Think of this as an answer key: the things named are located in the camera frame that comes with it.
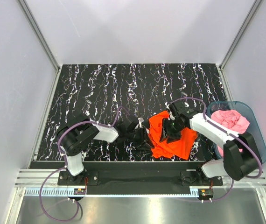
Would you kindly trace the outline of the orange t shirt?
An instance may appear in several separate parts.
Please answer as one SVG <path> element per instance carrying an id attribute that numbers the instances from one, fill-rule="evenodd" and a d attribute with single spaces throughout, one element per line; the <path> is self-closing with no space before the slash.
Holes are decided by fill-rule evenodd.
<path id="1" fill-rule="evenodd" d="M 153 157 L 158 159 L 160 157 L 172 158 L 174 155 L 187 160 L 197 139 L 197 132 L 189 128 L 181 130 L 181 138 L 179 140 L 167 143 L 166 140 L 160 142 L 162 134 L 162 119 L 167 119 L 169 116 L 167 111 L 162 111 L 149 119 L 149 138 L 153 143 L 152 148 Z"/>

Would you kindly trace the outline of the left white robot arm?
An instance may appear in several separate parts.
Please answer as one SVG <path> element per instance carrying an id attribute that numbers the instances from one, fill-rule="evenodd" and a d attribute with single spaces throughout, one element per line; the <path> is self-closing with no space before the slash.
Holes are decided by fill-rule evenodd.
<path id="1" fill-rule="evenodd" d="M 79 185 L 88 180 L 81 153 L 87 150 L 93 140 L 107 143 L 128 140 L 138 150 L 151 151 L 154 145 L 148 134 L 149 124 L 131 115 L 112 125 L 100 124 L 86 115 L 68 121 L 56 133 L 59 150 L 66 163 L 66 170 L 60 172 L 59 181 Z"/>

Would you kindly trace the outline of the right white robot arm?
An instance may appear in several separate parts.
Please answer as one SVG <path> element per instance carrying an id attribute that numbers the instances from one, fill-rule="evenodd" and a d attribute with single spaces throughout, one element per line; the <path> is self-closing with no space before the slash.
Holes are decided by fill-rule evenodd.
<path id="1" fill-rule="evenodd" d="M 228 176 L 234 181 L 244 177 L 259 178 L 262 174 L 262 158 L 254 137 L 244 132 L 229 130 L 209 118 L 205 111 L 186 107 L 184 98 L 174 100 L 167 106 L 168 117 L 162 120 L 160 141 L 176 141 L 184 128 L 194 130 L 221 147 L 222 159 L 204 163 L 196 172 L 196 181 L 206 185 L 217 176 Z"/>

